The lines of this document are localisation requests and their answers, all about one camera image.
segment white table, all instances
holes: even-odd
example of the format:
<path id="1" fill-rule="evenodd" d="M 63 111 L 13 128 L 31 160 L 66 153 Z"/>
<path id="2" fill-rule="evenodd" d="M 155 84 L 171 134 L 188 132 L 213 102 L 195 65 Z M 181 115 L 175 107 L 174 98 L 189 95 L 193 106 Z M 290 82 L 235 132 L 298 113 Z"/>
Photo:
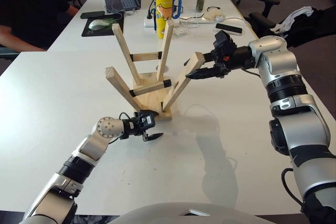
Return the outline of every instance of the white table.
<path id="1" fill-rule="evenodd" d="M 99 1 L 88 0 L 81 12 L 99 10 Z M 229 0 L 222 7 L 227 17 L 239 17 Z M 139 22 L 145 12 L 125 19 L 132 53 L 161 49 L 162 41 Z M 116 39 L 80 37 L 85 20 L 79 15 L 48 52 L 21 54 L 0 77 L 1 210 L 25 211 L 99 118 L 132 113 L 104 77 L 105 67 L 114 66 L 131 87 Z M 173 36 L 169 77 L 175 80 L 194 51 L 213 49 L 213 27 L 202 25 L 201 33 L 191 29 L 188 35 Z M 242 46 L 254 35 L 244 29 L 233 39 Z M 139 72 L 151 72 L 157 64 L 136 65 Z M 335 120 L 315 98 L 335 153 Z M 108 148 L 76 200 L 78 214 L 121 215 L 167 201 L 211 202 L 254 215 L 299 212 L 281 184 L 280 173 L 290 160 L 270 143 L 269 101 L 257 77 L 237 70 L 224 80 L 191 81 L 172 110 L 171 122 L 150 130 L 164 132 L 157 141 L 131 137 Z M 297 193 L 292 175 L 288 184 Z"/>
<path id="2" fill-rule="evenodd" d="M 157 38 L 153 28 L 144 28 L 143 21 L 148 13 L 148 7 L 152 0 L 142 0 L 141 9 L 137 10 L 132 16 L 126 16 L 124 19 L 124 36 L 129 43 L 131 52 L 146 52 L 161 50 L 162 40 Z M 184 9 L 194 10 L 196 0 L 182 0 Z M 242 18 L 231 0 L 206 0 L 205 9 L 208 6 L 219 6 L 226 18 Z M 114 51 L 119 52 L 115 36 L 82 37 L 86 19 L 80 19 L 81 13 L 102 10 L 102 0 L 87 0 L 78 14 L 73 18 L 70 24 L 64 29 L 61 35 L 56 39 L 49 51 Z M 241 36 L 233 36 L 238 45 L 247 45 L 254 40 L 255 34 L 241 20 L 228 20 L 226 24 L 233 24 L 243 28 Z M 172 42 L 185 45 L 194 43 L 194 39 L 203 33 L 210 32 L 213 35 L 215 24 L 200 24 L 199 28 L 190 29 L 187 35 L 173 36 Z"/>

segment person's arm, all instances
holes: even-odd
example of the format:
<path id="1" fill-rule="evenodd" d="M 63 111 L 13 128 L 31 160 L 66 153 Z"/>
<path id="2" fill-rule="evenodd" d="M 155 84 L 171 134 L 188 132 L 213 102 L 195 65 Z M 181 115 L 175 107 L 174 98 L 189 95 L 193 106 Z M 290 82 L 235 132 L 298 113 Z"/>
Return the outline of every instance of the person's arm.
<path id="1" fill-rule="evenodd" d="M 69 9 L 66 10 L 66 14 L 71 17 L 74 17 L 78 13 L 78 9 L 73 7 L 72 5 L 69 6 Z"/>
<path id="2" fill-rule="evenodd" d="M 12 35 L 12 29 L 8 26 L 0 25 L 0 44 L 18 52 L 23 51 L 46 51 L 42 48 L 35 47 L 18 37 Z"/>

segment black mouse pad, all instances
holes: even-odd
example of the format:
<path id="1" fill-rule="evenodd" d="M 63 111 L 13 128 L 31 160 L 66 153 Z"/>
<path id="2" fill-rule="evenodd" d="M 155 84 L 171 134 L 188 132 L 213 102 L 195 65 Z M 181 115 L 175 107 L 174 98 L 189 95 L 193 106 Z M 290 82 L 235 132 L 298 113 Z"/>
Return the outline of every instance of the black mouse pad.
<path id="1" fill-rule="evenodd" d="M 103 28 L 101 30 L 93 31 L 89 29 L 89 25 L 92 21 L 95 19 L 102 19 L 104 21 L 107 21 L 109 26 L 106 28 Z M 92 36 L 107 36 L 107 35 L 114 35 L 112 31 L 112 25 L 118 23 L 120 25 L 121 30 L 123 31 L 124 28 L 124 13 L 114 13 L 110 15 L 104 15 L 100 18 L 88 18 L 88 21 L 86 22 L 86 25 L 84 27 L 84 31 L 82 33 L 82 37 L 92 37 Z"/>

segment black cable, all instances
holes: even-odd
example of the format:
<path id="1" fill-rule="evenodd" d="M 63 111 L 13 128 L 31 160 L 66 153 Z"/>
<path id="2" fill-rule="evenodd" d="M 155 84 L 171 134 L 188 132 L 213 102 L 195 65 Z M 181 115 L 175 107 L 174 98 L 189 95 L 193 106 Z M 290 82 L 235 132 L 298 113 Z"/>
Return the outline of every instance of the black cable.
<path id="1" fill-rule="evenodd" d="M 242 70 L 242 71 L 244 71 L 244 72 L 247 72 L 247 73 L 253 74 L 254 76 L 257 76 L 257 77 L 259 77 L 259 78 L 260 78 L 260 75 L 258 75 L 257 73 L 250 72 L 250 71 L 248 71 L 248 70 L 246 70 L 246 69 L 244 69 L 244 68 L 241 68 L 241 70 Z"/>
<path id="2" fill-rule="evenodd" d="M 119 119 L 121 119 L 121 115 L 123 115 L 123 114 L 124 114 L 125 116 L 127 116 L 128 119 L 131 119 L 130 116 L 127 115 L 125 112 L 121 112 L 121 113 L 120 113 L 120 115 L 119 115 Z"/>
<path id="3" fill-rule="evenodd" d="M 152 15 L 151 15 L 151 6 L 153 4 L 154 0 L 152 0 L 151 4 L 148 7 L 148 14 L 147 14 L 147 19 L 151 19 Z"/>
<path id="4" fill-rule="evenodd" d="M 216 8 L 217 10 L 220 10 L 220 9 L 221 9 L 221 8 L 218 7 L 218 6 L 209 6 L 209 7 L 206 9 L 206 11 L 208 12 L 209 9 L 211 9 L 211 8 Z"/>
<path id="5" fill-rule="evenodd" d="M 292 168 L 286 168 L 282 171 L 281 173 L 281 181 L 282 181 L 282 184 L 286 190 L 286 192 L 289 194 L 289 196 L 295 200 L 300 206 L 303 205 L 303 203 L 297 198 L 294 196 L 294 194 L 289 190 L 288 186 L 287 186 L 287 183 L 286 183 L 286 179 L 285 179 L 285 175 L 287 172 L 293 172 L 293 169 Z"/>
<path id="6" fill-rule="evenodd" d="M 118 139 L 119 139 L 119 137 L 117 137 L 115 140 L 111 141 L 109 144 L 113 144 Z"/>

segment tumbler with handle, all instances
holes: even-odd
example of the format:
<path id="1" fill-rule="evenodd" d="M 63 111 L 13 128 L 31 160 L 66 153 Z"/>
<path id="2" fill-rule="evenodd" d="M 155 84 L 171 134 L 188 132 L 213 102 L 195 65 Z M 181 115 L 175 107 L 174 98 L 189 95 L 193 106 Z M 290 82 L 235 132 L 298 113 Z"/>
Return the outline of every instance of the tumbler with handle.
<path id="1" fill-rule="evenodd" d="M 176 0 L 155 0 L 157 37 L 163 39 L 166 21 L 179 18 L 182 10 L 182 0 L 178 1 L 177 14 L 173 16 L 173 5 Z"/>

